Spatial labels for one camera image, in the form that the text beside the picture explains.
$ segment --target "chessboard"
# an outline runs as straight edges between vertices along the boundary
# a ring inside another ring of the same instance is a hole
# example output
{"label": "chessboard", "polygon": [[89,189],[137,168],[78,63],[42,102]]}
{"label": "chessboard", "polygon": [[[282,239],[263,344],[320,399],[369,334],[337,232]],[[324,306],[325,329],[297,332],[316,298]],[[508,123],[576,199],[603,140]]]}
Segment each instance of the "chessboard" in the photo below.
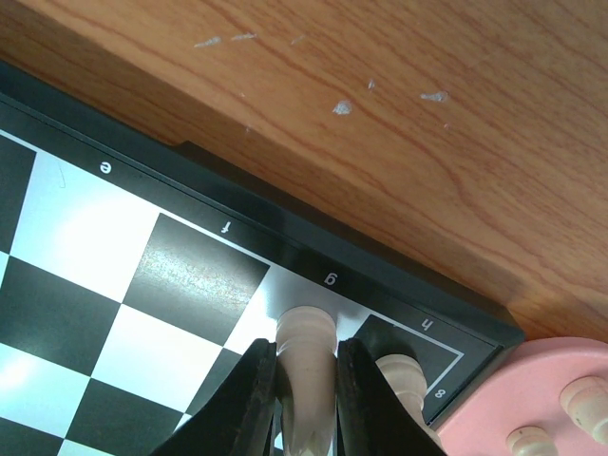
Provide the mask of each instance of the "chessboard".
{"label": "chessboard", "polygon": [[149,454],[300,305],[407,347],[428,422],[508,348],[94,145],[0,103],[3,456]]}

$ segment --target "wood grain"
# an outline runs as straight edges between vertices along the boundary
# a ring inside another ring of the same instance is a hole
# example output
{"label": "wood grain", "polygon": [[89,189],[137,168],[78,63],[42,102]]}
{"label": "wood grain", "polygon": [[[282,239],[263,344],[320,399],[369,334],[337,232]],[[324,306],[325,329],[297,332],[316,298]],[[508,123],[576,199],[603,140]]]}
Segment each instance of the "wood grain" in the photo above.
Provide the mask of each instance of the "wood grain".
{"label": "wood grain", "polygon": [[[0,11],[6,60],[502,302],[529,338],[608,342],[608,3],[5,0]],[[244,33],[256,37],[232,40]],[[421,98],[440,91],[442,103]],[[351,114],[333,112],[340,101]]]}

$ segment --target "chess pawn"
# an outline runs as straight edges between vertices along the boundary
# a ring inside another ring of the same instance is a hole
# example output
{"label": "chess pawn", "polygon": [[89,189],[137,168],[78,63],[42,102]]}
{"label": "chess pawn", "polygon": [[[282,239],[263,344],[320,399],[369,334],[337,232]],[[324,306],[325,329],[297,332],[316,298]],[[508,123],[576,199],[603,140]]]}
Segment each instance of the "chess pawn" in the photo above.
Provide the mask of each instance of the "chess pawn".
{"label": "chess pawn", "polygon": [[608,381],[580,378],[561,392],[560,403],[575,425],[596,442],[608,445]]}
{"label": "chess pawn", "polygon": [[427,426],[422,415],[427,379],[420,364],[404,354],[389,354],[376,361],[376,365],[409,415],[439,447],[442,447],[439,435]]}
{"label": "chess pawn", "polygon": [[327,456],[335,423],[335,323],[315,307],[296,307],[276,329],[277,393],[286,456]]}
{"label": "chess pawn", "polygon": [[506,444],[513,456],[559,456],[553,440],[540,427],[522,427],[511,432]]}

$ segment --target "black square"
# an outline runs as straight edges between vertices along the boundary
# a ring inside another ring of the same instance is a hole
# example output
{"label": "black square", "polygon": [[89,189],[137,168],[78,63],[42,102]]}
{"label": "black square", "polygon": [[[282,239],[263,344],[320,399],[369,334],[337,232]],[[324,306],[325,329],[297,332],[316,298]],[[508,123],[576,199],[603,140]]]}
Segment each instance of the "black square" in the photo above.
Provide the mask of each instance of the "black square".
{"label": "black square", "polygon": [[2,456],[57,456],[64,439],[0,418]]}
{"label": "black square", "polygon": [[182,413],[91,379],[67,439],[116,456],[147,456],[175,430]]}
{"label": "black square", "polygon": [[36,154],[0,136],[0,251],[9,253]]}
{"label": "black square", "polygon": [[366,345],[375,360],[388,354],[405,354],[416,359],[428,385],[456,359],[456,353],[374,315],[368,317],[354,336]]}
{"label": "black square", "polygon": [[0,342],[90,375],[119,307],[11,256],[0,288]]}
{"label": "black square", "polygon": [[199,391],[194,396],[194,399],[192,400],[192,403],[190,404],[190,407],[188,407],[186,413],[194,415],[195,413],[198,413],[205,404],[207,404],[207,401],[211,399],[211,397],[218,390],[219,385],[223,383],[234,366],[237,365],[239,359],[239,354],[226,349],[221,350],[216,362],[213,363],[209,373],[202,381],[202,385],[200,385]]}
{"label": "black square", "polygon": [[223,345],[268,268],[160,215],[123,303]]}

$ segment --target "white square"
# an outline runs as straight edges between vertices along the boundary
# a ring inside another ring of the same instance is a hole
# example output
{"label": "white square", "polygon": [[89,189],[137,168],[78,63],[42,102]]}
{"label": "white square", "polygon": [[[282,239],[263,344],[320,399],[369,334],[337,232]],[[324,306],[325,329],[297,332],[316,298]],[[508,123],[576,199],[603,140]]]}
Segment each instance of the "white square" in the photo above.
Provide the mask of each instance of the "white square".
{"label": "white square", "polygon": [[283,449],[283,433],[279,432],[275,437],[275,448]]}
{"label": "white square", "polygon": [[245,311],[228,336],[228,340],[224,343],[225,349],[244,354],[252,342],[258,338],[275,342],[276,319],[267,315],[268,300],[268,290],[261,285],[257,287]]}
{"label": "white square", "polygon": [[0,416],[66,437],[88,377],[0,344]]}
{"label": "white square", "polygon": [[39,151],[10,254],[122,302],[159,209]]}
{"label": "white square", "polygon": [[307,278],[272,265],[252,296],[224,348],[244,354],[257,338],[275,342],[276,322],[293,307],[313,306],[336,322],[338,340],[353,337],[371,311]]}
{"label": "white square", "polygon": [[178,425],[175,426],[175,430],[178,430],[183,425],[185,425],[190,418],[192,418],[192,415],[184,413],[183,416],[181,417],[180,422],[178,423]]}
{"label": "white square", "polygon": [[221,346],[122,305],[93,378],[185,412]]}
{"label": "white square", "polygon": [[89,446],[84,446],[72,442],[70,440],[64,440],[61,445],[61,449],[57,456],[112,456],[109,453],[94,449]]}
{"label": "white square", "polygon": [[7,263],[9,262],[9,256],[4,252],[0,252],[0,286],[2,286],[2,280],[4,279],[4,272],[7,270]]}

